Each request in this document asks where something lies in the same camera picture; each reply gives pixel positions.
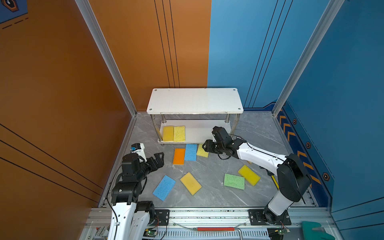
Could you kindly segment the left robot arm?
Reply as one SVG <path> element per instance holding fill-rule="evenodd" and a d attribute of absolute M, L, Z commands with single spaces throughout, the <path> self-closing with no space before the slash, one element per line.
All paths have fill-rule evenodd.
<path fill-rule="evenodd" d="M 148 180 L 149 173 L 164 166 L 164 153 L 144 158 L 137 153 L 123 157 L 122 173 L 112 189 L 112 209 L 109 240 L 141 240 L 148 226 L 161 223 L 152 201 L 139 201 Z"/>

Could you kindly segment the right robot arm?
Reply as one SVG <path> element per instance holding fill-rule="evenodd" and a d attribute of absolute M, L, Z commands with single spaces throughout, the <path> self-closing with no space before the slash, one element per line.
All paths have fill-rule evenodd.
<path fill-rule="evenodd" d="M 277 177 L 279 190 L 266 205 L 261 217 L 269 225 L 287 223 L 288 208 L 299 202 L 312 184 L 310 174 L 300 157 L 295 154 L 285 156 L 268 152 L 249 144 L 239 136 L 233 139 L 222 127 L 214 127 L 212 135 L 214 139 L 206 140 L 203 144 L 204 151 L 251 162 Z"/>

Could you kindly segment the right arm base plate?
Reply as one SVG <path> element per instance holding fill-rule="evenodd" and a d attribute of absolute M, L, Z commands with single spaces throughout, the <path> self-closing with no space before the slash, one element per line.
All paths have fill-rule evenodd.
<path fill-rule="evenodd" d="M 275 215 L 269 209 L 250 209 L 248 210 L 248 214 L 252 226 L 281 224 L 283 224 L 284 226 L 290 226 L 292 224 L 287 210 L 285 210 L 280 216 Z"/>

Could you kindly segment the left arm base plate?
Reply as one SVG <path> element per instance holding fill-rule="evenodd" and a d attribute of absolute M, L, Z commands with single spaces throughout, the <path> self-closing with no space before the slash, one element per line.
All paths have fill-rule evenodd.
<path fill-rule="evenodd" d="M 170 219 L 170 210 L 155 209 L 150 215 L 149 226 L 168 226 Z"/>

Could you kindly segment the white two-tier shelf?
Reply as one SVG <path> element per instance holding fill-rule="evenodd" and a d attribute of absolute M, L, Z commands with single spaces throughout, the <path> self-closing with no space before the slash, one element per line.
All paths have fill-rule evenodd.
<path fill-rule="evenodd" d="M 200 144 L 214 139 L 213 127 L 234 134 L 244 112 L 236 88 L 165 88 L 153 89 L 147 107 L 160 144 Z M 224 119 L 167 119 L 167 115 L 224 115 Z M 184 141 L 165 141 L 164 128 L 184 126 Z"/>

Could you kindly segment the thick yellow sponge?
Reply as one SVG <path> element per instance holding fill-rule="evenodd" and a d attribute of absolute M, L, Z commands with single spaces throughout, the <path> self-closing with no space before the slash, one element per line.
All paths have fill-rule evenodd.
<path fill-rule="evenodd" d="M 165 126 L 163 128 L 163 141 L 164 142 L 174 141 L 174 126 Z"/>

